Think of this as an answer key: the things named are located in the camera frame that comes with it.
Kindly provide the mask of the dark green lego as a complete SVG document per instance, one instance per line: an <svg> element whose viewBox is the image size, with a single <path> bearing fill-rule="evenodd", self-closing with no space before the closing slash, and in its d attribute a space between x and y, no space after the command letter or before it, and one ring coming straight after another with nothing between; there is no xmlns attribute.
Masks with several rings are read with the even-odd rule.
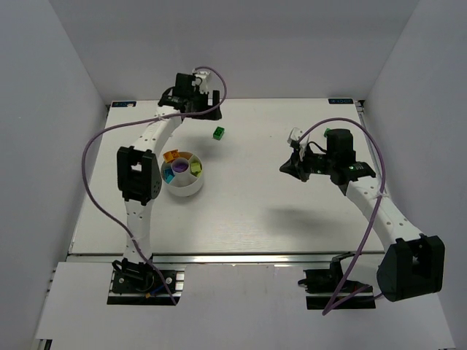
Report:
<svg viewBox="0 0 467 350"><path fill-rule="evenodd" d="M224 133L225 133L225 128L218 126L213 132L212 137L216 140L221 140Z"/></svg>

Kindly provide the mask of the orange long lego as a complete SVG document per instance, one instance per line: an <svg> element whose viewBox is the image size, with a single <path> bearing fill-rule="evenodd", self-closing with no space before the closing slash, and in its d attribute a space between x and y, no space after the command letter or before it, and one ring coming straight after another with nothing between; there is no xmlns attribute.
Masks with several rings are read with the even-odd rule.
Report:
<svg viewBox="0 0 467 350"><path fill-rule="evenodd" d="M170 150L163 154L163 159L166 163L172 163L179 157L180 157L180 153L177 149Z"/></svg>

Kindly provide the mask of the purple long lego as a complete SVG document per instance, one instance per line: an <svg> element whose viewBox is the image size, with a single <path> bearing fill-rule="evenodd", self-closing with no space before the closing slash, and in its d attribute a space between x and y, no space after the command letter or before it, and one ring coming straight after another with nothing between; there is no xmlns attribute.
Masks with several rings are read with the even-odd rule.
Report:
<svg viewBox="0 0 467 350"><path fill-rule="evenodd" d="M182 159L176 159L172 163L171 167L172 167L173 172L181 174L189 169L190 164L186 159L182 158Z"/></svg>

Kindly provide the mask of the lime lego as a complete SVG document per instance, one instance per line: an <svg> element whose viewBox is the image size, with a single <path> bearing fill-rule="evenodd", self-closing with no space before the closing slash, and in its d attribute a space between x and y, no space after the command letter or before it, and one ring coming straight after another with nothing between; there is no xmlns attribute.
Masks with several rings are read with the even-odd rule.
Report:
<svg viewBox="0 0 467 350"><path fill-rule="evenodd" d="M193 162L190 164L190 173L199 178L202 174L202 164L200 162Z"/></svg>

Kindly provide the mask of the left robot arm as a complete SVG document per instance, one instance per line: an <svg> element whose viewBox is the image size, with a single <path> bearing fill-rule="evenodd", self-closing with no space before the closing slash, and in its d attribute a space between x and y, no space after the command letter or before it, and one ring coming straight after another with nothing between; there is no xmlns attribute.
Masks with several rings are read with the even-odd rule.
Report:
<svg viewBox="0 0 467 350"><path fill-rule="evenodd" d="M117 151L117 188L122 194L127 234L123 259L112 266L138 292L165 287L166 277L153 266L150 246L150 217L166 176L158 164L166 142L187 118L220 120L225 92L210 91L212 71L198 67L189 74L178 73L174 86L159 98L154 117L137 140Z"/></svg>

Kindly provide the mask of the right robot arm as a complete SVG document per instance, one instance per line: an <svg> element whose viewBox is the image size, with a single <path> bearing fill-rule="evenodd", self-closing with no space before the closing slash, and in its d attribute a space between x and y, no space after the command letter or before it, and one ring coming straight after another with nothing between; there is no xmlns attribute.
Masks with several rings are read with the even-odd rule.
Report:
<svg viewBox="0 0 467 350"><path fill-rule="evenodd" d="M312 174L328 176L368 220L385 251L376 272L382 295L396 302L437 293L442 288L445 245L413 225L380 187L382 177L356 158L348 129L327 132L326 148L316 153L312 141L294 128L287 140L293 152L280 172L306 182Z"/></svg>

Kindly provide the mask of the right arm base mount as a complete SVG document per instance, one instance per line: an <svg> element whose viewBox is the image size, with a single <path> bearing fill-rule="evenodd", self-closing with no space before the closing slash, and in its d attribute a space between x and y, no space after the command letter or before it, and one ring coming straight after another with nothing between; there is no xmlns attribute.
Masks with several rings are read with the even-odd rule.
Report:
<svg viewBox="0 0 467 350"><path fill-rule="evenodd" d="M355 254L348 252L331 259L328 268L313 268L304 270L304 278L298 281L298 286L303 287L307 293L306 309L309 311L323 311L338 286L344 271L341 261L353 257ZM345 303L337 306L341 310L375 309L376 302L373 287L363 290L362 295L356 295Z"/></svg>

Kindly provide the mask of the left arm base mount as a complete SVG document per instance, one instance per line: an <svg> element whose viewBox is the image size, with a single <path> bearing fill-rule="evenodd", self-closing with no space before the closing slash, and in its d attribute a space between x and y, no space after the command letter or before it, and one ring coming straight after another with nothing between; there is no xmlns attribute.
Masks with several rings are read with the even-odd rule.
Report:
<svg viewBox="0 0 467 350"><path fill-rule="evenodd" d="M107 296L110 306L176 306L183 290L184 272L160 270L147 263L127 259L112 262L112 277Z"/></svg>

